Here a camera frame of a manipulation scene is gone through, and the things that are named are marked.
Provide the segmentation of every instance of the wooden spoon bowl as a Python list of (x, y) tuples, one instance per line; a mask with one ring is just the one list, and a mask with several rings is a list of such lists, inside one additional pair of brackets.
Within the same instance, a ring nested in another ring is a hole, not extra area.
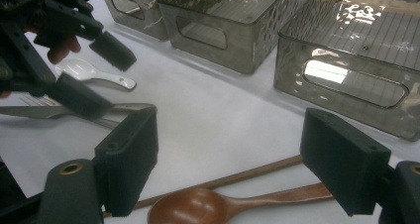
[(149, 224), (222, 224), (249, 208), (331, 198), (322, 183), (250, 198), (223, 196), (205, 188), (189, 188), (159, 200), (149, 211)]

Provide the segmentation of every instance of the white plastic spoon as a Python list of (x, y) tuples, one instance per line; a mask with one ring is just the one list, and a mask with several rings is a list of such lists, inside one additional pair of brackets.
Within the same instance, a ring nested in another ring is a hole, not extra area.
[(136, 81), (133, 79), (118, 74), (100, 71), (90, 62), (76, 57), (68, 57), (63, 59), (59, 64), (55, 66), (55, 71), (58, 75), (65, 72), (75, 79), (81, 81), (98, 78), (115, 82), (128, 89), (132, 89), (136, 86)]

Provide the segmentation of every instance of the fork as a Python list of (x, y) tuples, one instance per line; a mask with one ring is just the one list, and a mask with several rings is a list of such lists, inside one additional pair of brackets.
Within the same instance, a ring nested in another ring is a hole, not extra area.
[[(19, 97), (19, 99), (23, 101), (24, 103), (26, 103), (28, 106), (62, 106), (60, 103), (53, 100), (52, 98), (49, 98), (48, 96), (33, 97), (31, 95), (25, 94), (23, 97)], [(90, 122), (96, 123), (100, 126), (110, 128), (110, 129), (114, 129), (120, 124), (119, 122), (105, 119), (105, 118), (87, 119), (87, 120)]]

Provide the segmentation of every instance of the plastic storage bin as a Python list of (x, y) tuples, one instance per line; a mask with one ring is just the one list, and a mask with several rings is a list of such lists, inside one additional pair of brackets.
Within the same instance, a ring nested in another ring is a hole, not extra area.
[(157, 1), (175, 48), (251, 74), (307, 0)]
[(279, 32), (274, 87), (418, 140), (420, 0), (310, 0)]
[(168, 39), (156, 0), (105, 0), (105, 2), (115, 22), (159, 40)]

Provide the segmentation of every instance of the white table surface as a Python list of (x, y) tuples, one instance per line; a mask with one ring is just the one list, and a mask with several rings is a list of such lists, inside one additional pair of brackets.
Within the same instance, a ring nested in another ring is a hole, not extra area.
[[(159, 153), (141, 199), (298, 155), (305, 101), (272, 87), (276, 50), (253, 75), (237, 74), (218, 64), (174, 49), (116, 24), (103, 0), (92, 0), (94, 17), (137, 56), (122, 72), (80, 40), (86, 59), (104, 71), (138, 82), (128, 91), (91, 80), (86, 84), (114, 103), (145, 102), (157, 106)], [(46, 49), (37, 47), (44, 57)], [(22, 94), (0, 106), (26, 105)], [(350, 119), (358, 129), (392, 150), (391, 166), (420, 162), (420, 142), (410, 143)], [(92, 159), (93, 149), (110, 130), (74, 117), (37, 120), (0, 115), (0, 156), (27, 196), (44, 189), (48, 171), (69, 160)], [(218, 188), (228, 196), (247, 197), (306, 185), (319, 179), (304, 165)], [(149, 208), (105, 223), (146, 223)], [(242, 213), (229, 223), (377, 223), (372, 216), (348, 217), (335, 201), (264, 207)]]

